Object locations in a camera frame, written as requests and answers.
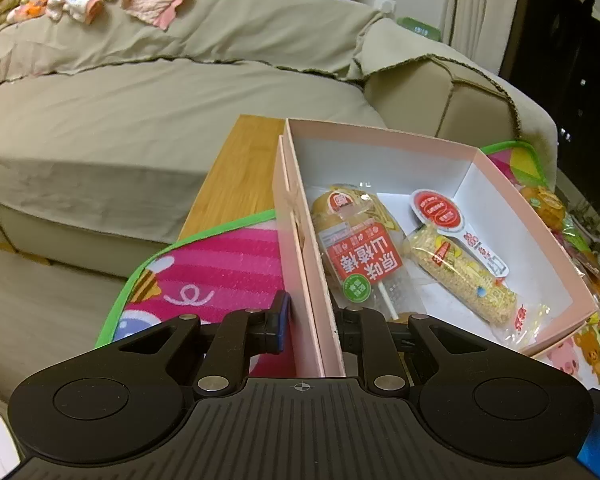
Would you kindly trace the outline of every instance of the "table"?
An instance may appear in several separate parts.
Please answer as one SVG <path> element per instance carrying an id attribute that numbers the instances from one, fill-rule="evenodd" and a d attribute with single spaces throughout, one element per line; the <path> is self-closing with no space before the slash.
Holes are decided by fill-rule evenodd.
<path id="1" fill-rule="evenodd" d="M 241 115 L 193 203 L 178 240 L 273 209 L 273 167 L 285 121 Z"/>

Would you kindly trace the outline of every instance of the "beige curtain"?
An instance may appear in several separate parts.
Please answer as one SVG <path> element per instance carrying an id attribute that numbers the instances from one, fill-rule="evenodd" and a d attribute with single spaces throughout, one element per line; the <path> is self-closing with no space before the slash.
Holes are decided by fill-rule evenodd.
<path id="1" fill-rule="evenodd" d="M 500 71 L 517 0 L 447 0 L 443 41 L 493 73 Z"/>

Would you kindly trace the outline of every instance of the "beige sofa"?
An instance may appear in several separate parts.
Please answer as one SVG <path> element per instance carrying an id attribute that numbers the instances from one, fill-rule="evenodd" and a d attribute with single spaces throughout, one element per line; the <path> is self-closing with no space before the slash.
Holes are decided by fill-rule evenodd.
<path id="1" fill-rule="evenodd" d="M 188 0 L 167 32 L 115 4 L 32 20 L 0 35 L 0 82 L 0 243 L 119 276 L 176 239 L 242 113 L 523 139 L 555 175 L 540 107 L 345 0 Z"/>

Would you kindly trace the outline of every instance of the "lollipop stick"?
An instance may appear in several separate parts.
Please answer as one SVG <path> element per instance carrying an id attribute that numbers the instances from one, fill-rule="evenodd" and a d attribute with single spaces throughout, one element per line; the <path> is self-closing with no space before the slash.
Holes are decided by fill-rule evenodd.
<path id="1" fill-rule="evenodd" d="M 392 319 L 398 319 L 398 313 L 395 311 L 394 304 L 391 302 L 391 298 L 389 298 L 389 293 L 386 291 L 386 287 L 383 282 L 378 282 L 378 290 L 380 291 L 380 295 L 382 299 L 386 303 L 386 307 L 389 309 L 389 314 Z"/>

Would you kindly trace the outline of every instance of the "pink box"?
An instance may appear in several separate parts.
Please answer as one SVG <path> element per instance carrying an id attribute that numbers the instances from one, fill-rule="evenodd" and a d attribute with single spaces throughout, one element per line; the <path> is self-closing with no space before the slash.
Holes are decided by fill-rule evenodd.
<path id="1" fill-rule="evenodd" d="M 273 192 L 299 376 L 345 375 L 310 203 L 328 186 L 346 183 L 378 194 L 407 234 L 416 228 L 409 206 L 414 190 L 451 197 L 508 264 L 507 285 L 529 303 L 551 307 L 553 319 L 523 353 L 548 348 L 596 311 L 550 231 L 477 148 L 395 130 L 289 119 L 278 143 Z M 488 325 L 441 285 L 423 286 L 420 293 L 430 315 L 495 340 Z"/>

